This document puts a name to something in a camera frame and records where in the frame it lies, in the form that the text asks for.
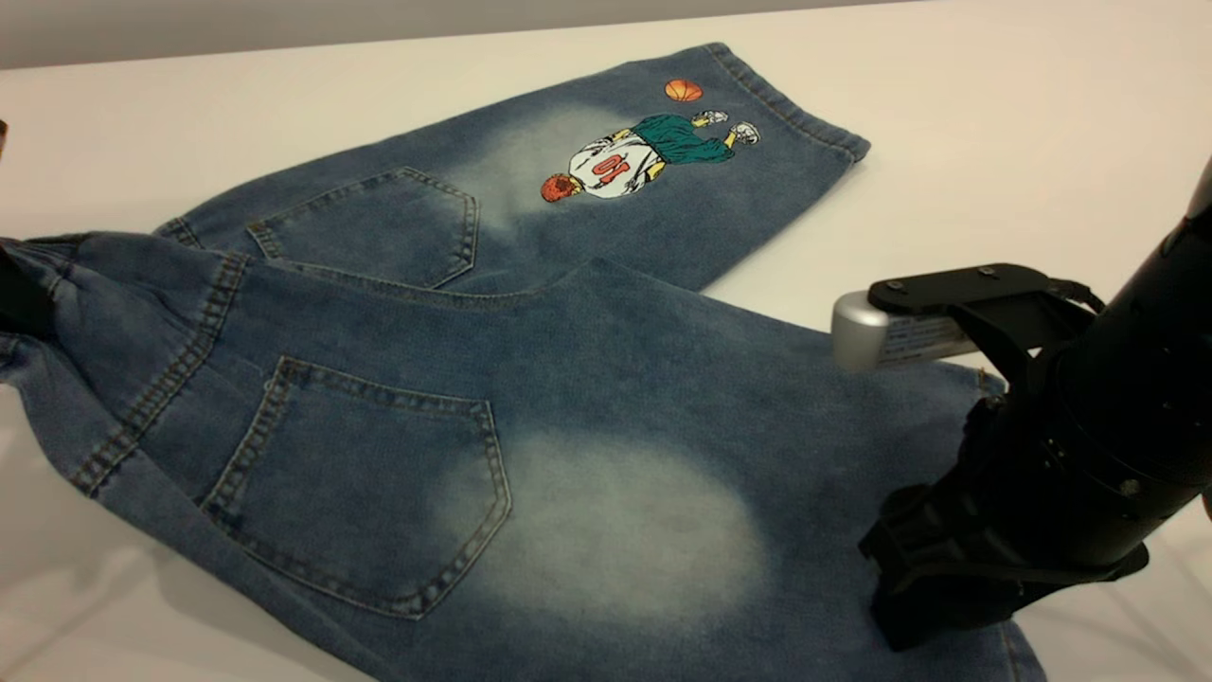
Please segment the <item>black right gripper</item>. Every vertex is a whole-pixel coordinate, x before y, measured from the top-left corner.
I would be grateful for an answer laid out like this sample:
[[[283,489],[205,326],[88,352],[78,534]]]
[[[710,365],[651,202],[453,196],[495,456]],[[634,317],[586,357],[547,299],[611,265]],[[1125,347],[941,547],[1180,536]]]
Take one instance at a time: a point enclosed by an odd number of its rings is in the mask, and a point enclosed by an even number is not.
[[[886,497],[861,552],[879,571],[870,612],[892,651],[1147,566],[1149,518],[1062,453],[1046,426],[1021,399],[981,399],[951,470]]]

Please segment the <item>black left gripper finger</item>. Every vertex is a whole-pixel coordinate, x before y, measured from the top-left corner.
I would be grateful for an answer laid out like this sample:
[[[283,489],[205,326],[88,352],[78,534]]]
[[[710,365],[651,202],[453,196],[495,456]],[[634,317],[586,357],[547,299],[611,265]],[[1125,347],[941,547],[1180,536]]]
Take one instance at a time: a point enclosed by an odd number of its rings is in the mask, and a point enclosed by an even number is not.
[[[32,277],[8,248],[1,246],[1,332],[52,340],[55,302],[42,283]]]

